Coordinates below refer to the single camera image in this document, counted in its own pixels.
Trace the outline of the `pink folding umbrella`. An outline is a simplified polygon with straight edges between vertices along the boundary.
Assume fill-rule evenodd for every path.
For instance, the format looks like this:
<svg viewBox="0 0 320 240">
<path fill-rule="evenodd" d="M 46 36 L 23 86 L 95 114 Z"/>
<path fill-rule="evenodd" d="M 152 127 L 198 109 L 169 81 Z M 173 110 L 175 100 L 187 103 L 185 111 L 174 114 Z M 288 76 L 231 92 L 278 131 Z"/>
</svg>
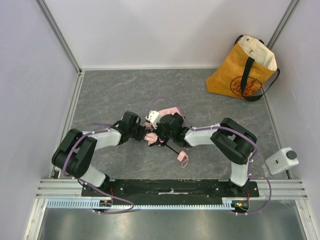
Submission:
<svg viewBox="0 0 320 240">
<path fill-rule="evenodd" d="M 175 113 L 178 113 L 181 117 L 183 116 L 179 109 L 177 107 L 170 107 L 170 108 L 165 108 L 162 110 L 157 111 L 160 113 L 161 117 L 164 117 L 165 115 L 174 115 Z M 154 146 L 154 145 L 158 145 L 161 146 L 162 141 L 159 139 L 158 135 L 154 132 L 154 130 L 152 127 L 149 126 L 149 124 L 147 123 L 147 121 L 143 124 L 144 127 L 146 127 L 147 129 L 147 133 L 145 134 L 144 140 L 147 141 L 148 146 Z M 188 165 L 189 162 L 189 156 L 185 151 L 176 151 L 174 150 L 172 147 L 168 146 L 167 144 L 164 145 L 167 148 L 169 148 L 170 150 L 172 150 L 174 153 L 177 154 L 177 160 L 181 163 L 181 167 L 185 168 Z"/>
</svg>

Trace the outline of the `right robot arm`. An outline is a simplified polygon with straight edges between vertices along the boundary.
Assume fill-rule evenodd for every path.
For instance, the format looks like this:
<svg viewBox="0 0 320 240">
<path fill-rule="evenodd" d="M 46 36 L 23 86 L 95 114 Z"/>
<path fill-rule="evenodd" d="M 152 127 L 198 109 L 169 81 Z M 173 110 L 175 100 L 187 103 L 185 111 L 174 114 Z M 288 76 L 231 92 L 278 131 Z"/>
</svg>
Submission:
<svg viewBox="0 0 320 240">
<path fill-rule="evenodd" d="M 152 126 L 161 140 L 172 140 L 181 148 L 216 146 L 231 161 L 229 181 L 244 187 L 249 180 L 249 161 L 258 150 L 256 136 L 228 117 L 206 127 L 187 127 L 184 121 L 179 113 L 166 114 Z"/>
</svg>

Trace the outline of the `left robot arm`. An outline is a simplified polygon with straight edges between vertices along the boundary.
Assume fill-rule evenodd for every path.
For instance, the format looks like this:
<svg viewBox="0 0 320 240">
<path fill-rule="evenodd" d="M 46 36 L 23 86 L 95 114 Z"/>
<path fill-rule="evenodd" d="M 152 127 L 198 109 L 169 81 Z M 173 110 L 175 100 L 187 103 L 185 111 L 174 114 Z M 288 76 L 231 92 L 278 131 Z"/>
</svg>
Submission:
<svg viewBox="0 0 320 240">
<path fill-rule="evenodd" d="M 92 166 L 94 152 L 106 147 L 116 147 L 129 139 L 144 140 L 147 128 L 141 125 L 141 118 L 126 111 L 121 120 L 114 124 L 101 124 L 104 129 L 80 131 L 70 129 L 55 150 L 51 163 L 68 174 L 87 184 L 101 187 L 109 181 L 109 176 Z"/>
</svg>

